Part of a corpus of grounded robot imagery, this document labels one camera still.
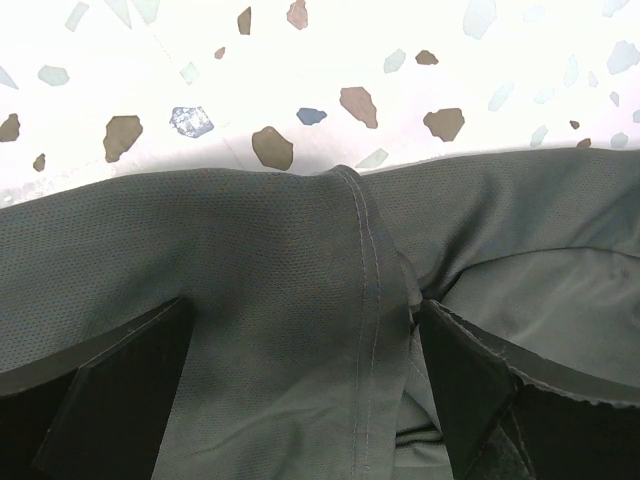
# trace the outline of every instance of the stitching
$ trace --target stitching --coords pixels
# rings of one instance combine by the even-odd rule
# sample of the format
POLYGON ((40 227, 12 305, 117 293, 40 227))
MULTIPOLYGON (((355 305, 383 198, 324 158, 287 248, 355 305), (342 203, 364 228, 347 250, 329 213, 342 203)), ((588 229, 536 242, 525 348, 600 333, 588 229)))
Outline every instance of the stitching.
POLYGON ((520 443, 520 447, 522 448, 522 453, 524 454, 524 461, 527 470, 529 470, 529 474, 533 474, 533 478, 536 477, 536 471, 533 468, 533 462, 531 461, 531 457, 529 457, 529 452, 527 451, 527 447, 524 445, 524 439, 522 438, 522 432, 520 431, 520 425, 518 424, 518 420, 513 413, 513 409, 509 409, 509 414, 511 415, 511 420, 513 421, 513 425, 516 427, 516 432, 518 433, 518 443, 520 443))
POLYGON ((340 171, 335 170, 334 173, 338 175, 344 183, 347 184, 349 190, 351 190, 351 195, 353 195, 353 202, 356 206, 356 215, 358 216, 358 231, 360 233, 360 252, 362 255, 362 321, 360 322, 360 338, 358 339, 358 353, 356 355, 356 390, 355 390, 355 415, 353 421, 353 446, 352 446, 352 464, 351 464, 351 478, 355 478, 355 468, 356 468, 356 439, 358 436, 358 393, 360 388, 360 352, 362 350, 362 335, 364 332, 364 303, 366 300, 366 289, 367 289, 367 270, 364 262, 364 239, 362 235, 362 218, 360 216, 360 207, 358 206, 358 198, 356 196, 356 192, 349 183, 349 181, 340 173, 340 171))
POLYGON ((365 226, 367 228, 367 232, 369 233, 369 240, 371 241, 371 248, 373 250, 373 259, 376 264, 376 297, 377 297, 377 312, 376 312, 376 330, 373 336, 373 349, 371 350, 371 370, 369 373, 369 395, 367 400, 367 427, 366 427, 366 440, 364 446, 364 466, 365 469, 363 471, 362 477, 367 477, 367 459, 369 458, 369 426, 371 421, 371 392, 373 390, 373 367, 376 359, 376 347, 378 345, 378 332, 380 330, 380 265, 378 263, 378 254, 376 252, 376 244, 373 241, 373 234, 371 233, 371 228, 369 226, 369 209, 367 208, 367 201, 364 198, 364 194, 362 193, 362 189, 355 181, 355 179, 351 176, 351 174, 345 170, 345 175, 349 177, 349 179, 353 182, 360 194, 360 198, 362 199, 362 204, 364 205, 364 219, 365 226))
POLYGON ((416 371, 420 374, 420 376, 421 376, 422 378, 424 378, 425 382, 431 383, 431 382, 429 382, 429 379, 427 378, 427 376, 426 376, 424 373, 422 373, 422 370, 420 370, 420 367, 418 367, 418 366, 413 362, 413 360, 409 359, 409 362, 411 363, 411 365, 413 365, 413 368, 415 368, 415 369, 416 369, 416 371))

